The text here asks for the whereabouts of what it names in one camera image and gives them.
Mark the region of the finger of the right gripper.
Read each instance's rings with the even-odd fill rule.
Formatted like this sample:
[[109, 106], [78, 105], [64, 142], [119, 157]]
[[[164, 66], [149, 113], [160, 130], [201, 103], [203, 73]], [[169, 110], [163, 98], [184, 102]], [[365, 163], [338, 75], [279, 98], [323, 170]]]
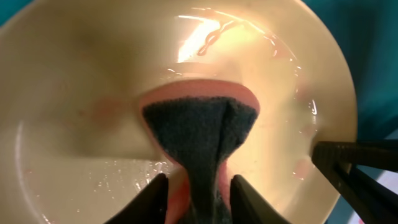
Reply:
[[312, 162], [365, 223], [397, 223], [397, 194], [357, 165], [397, 171], [397, 141], [316, 143]]

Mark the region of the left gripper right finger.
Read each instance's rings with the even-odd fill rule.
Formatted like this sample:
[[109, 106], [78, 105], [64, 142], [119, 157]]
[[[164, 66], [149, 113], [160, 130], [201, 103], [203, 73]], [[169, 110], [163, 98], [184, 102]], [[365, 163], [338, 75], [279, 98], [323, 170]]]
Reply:
[[289, 224], [241, 175], [231, 180], [229, 201], [233, 224]]

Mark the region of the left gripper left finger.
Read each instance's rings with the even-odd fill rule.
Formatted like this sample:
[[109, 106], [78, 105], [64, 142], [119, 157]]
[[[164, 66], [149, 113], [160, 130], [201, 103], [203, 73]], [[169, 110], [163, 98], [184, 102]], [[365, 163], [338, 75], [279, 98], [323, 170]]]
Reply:
[[169, 180], [158, 174], [132, 201], [105, 224], [164, 224], [168, 203]]

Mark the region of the light blue plate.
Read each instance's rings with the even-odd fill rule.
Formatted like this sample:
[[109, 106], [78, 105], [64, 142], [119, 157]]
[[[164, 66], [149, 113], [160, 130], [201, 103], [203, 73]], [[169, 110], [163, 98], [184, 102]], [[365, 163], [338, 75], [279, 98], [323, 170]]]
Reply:
[[[379, 184], [383, 185], [387, 189], [394, 193], [397, 193], [397, 173], [387, 170], [380, 170], [376, 168], [359, 166], [359, 170], [376, 180]], [[362, 219], [356, 212], [352, 213], [352, 216], [348, 220], [348, 224], [364, 224]]]

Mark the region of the red green sponge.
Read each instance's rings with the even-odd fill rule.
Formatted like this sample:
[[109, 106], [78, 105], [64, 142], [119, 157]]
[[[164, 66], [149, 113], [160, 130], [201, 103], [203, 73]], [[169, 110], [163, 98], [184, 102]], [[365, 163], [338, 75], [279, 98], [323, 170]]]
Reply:
[[148, 91], [139, 106], [155, 145], [187, 174], [166, 222], [231, 223], [225, 166], [259, 115], [252, 91], [222, 80], [185, 80]]

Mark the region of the yellow-green plate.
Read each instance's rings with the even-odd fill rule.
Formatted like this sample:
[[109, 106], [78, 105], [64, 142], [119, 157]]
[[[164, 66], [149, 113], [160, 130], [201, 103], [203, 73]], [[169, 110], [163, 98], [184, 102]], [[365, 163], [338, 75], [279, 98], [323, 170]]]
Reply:
[[104, 223], [158, 173], [184, 174], [139, 113], [149, 92], [206, 80], [260, 113], [223, 167], [292, 223], [338, 192], [317, 141], [354, 141], [345, 58], [302, 1], [34, 1], [1, 27], [1, 222]]

